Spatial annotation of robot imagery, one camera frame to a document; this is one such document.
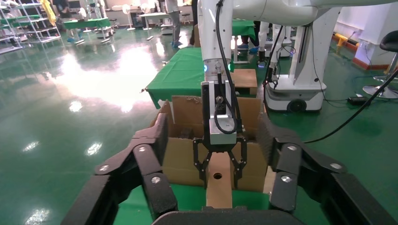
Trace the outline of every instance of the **white wall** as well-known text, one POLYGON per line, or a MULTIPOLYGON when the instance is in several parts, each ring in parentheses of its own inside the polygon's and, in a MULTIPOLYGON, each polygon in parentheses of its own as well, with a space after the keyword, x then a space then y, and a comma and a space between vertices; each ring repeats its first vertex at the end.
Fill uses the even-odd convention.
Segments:
POLYGON ((372 6, 343 7, 334 31, 359 41, 359 36, 370 17, 371 9, 372 6))
POLYGON ((369 7, 370 13, 358 37, 360 45, 355 57, 368 65, 390 64, 394 53, 381 50, 379 45, 385 35, 398 30, 398 2, 369 7))

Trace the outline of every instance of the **cardboard box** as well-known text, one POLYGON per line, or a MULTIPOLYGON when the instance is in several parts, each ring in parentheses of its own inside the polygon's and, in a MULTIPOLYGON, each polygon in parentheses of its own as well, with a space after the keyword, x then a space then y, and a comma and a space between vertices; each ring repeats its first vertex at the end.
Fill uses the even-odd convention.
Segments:
MULTIPOLYGON (((163 172, 170 183, 203 186, 199 172, 193 164, 192 139, 178 138, 186 128, 193 130, 194 137, 203 136, 202 99, 192 96, 173 96, 172 107, 166 101, 159 113, 168 115, 168 145, 163 160, 163 172)), ((243 169, 243 178, 238 182, 239 190, 263 192, 267 163, 255 142, 258 115, 261 101, 256 98, 238 98, 242 123, 246 129, 247 165, 243 169)), ((207 149, 199 144, 199 160, 202 161, 207 149)), ((240 143, 236 144, 233 154, 240 158, 240 143)), ((231 185, 233 187, 233 165, 230 162, 231 185)))
POLYGON ((199 28, 197 24, 193 27, 193 36, 195 40, 195 47, 200 48, 199 28))

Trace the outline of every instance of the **box flap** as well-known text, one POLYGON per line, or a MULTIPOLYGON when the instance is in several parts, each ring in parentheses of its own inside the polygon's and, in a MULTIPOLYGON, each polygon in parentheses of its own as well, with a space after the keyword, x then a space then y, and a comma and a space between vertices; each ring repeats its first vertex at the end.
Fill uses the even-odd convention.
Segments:
POLYGON ((258 116, 261 111, 261 100, 258 98, 238 97, 240 115, 245 128, 257 129, 258 116))
POLYGON ((174 121, 173 121, 173 115, 171 114, 171 107, 170 107, 170 102, 168 100, 165 101, 161 109, 158 111, 158 114, 156 115, 155 119, 151 121, 151 124, 149 127, 153 127, 155 125, 156 120, 158 119, 158 116, 160 113, 166 113, 167 114, 167 123, 168 123, 168 135, 173 136, 174 135, 174 121))
POLYGON ((173 96, 173 113, 176 124, 202 124, 202 98, 173 96))

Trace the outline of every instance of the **power adapter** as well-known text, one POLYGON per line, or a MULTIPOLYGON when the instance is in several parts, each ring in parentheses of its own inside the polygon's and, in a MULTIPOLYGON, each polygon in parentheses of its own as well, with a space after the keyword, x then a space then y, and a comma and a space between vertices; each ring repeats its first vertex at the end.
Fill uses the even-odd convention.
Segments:
POLYGON ((349 97, 347 99, 347 102, 350 103, 351 105, 363 105, 368 100, 369 98, 367 97, 349 97))

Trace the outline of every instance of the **yellow object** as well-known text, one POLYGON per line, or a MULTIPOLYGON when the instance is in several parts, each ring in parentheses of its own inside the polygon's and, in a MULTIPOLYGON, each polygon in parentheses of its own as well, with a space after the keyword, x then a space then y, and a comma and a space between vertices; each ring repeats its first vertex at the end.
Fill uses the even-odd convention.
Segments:
POLYGON ((337 46, 343 46, 344 42, 348 40, 347 37, 341 35, 341 34, 335 34, 336 37, 338 37, 338 44, 337 46))
POLYGON ((39 1, 43 6, 43 9, 46 11, 48 20, 50 21, 51 25, 55 26, 55 21, 57 20, 57 17, 55 17, 54 11, 50 6, 50 2, 48 0, 39 1))

